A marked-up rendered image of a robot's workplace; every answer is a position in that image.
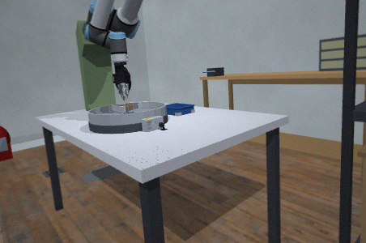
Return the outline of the blue crate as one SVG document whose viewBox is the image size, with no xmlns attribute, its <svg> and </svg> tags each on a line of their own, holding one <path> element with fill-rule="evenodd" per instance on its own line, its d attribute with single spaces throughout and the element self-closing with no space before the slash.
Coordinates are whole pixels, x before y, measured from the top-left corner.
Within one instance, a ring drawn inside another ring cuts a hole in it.
<svg viewBox="0 0 366 243">
<path fill-rule="evenodd" d="M 181 116 L 188 113 L 195 113 L 195 104 L 166 104 L 167 114 L 174 116 Z"/>
</svg>

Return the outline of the grey round turntable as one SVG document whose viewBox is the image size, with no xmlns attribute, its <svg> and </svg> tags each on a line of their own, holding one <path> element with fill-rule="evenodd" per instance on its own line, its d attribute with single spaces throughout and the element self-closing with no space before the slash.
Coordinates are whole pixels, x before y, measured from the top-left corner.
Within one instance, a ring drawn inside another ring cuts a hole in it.
<svg viewBox="0 0 366 243">
<path fill-rule="evenodd" d="M 134 102 L 127 112 L 126 107 L 111 104 L 88 111 L 88 118 L 89 130 L 98 134 L 165 130 L 168 122 L 166 104 L 161 102 Z"/>
</svg>

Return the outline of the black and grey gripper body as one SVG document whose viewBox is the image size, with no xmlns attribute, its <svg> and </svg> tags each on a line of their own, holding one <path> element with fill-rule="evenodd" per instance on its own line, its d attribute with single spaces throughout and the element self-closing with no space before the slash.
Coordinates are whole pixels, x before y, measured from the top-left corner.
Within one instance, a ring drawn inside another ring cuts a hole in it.
<svg viewBox="0 0 366 243">
<path fill-rule="evenodd" d="M 127 81 L 129 80 L 129 75 L 124 71 L 123 64 L 126 65 L 126 62 L 114 63 L 115 74 L 113 74 L 114 76 L 113 83 L 127 83 Z"/>
</svg>

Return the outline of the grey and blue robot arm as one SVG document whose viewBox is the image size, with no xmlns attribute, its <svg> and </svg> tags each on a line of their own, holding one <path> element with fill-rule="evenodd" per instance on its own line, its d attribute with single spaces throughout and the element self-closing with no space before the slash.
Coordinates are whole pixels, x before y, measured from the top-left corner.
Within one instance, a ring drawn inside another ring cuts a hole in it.
<svg viewBox="0 0 366 243">
<path fill-rule="evenodd" d="M 133 39 L 138 31 L 137 14 L 142 2 L 124 0 L 122 7 L 116 10 L 114 0 L 92 0 L 83 25 L 85 40 L 110 49 L 112 62 L 128 62 L 126 38 Z"/>
</svg>

